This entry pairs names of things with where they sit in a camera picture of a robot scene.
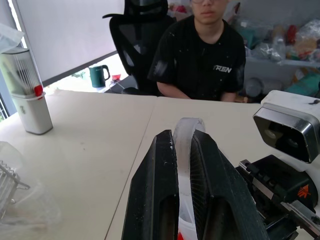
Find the office chair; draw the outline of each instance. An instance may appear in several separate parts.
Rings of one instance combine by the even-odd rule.
[[[125,16],[139,16],[145,14],[153,14],[164,16],[168,12],[167,0],[125,0],[124,13]],[[102,18],[112,18],[122,16],[122,14],[107,14]]]
[[[167,15],[117,15],[110,20],[110,32],[128,75],[138,89],[126,88],[123,94],[158,95],[157,84],[147,78],[159,41],[175,20]]]

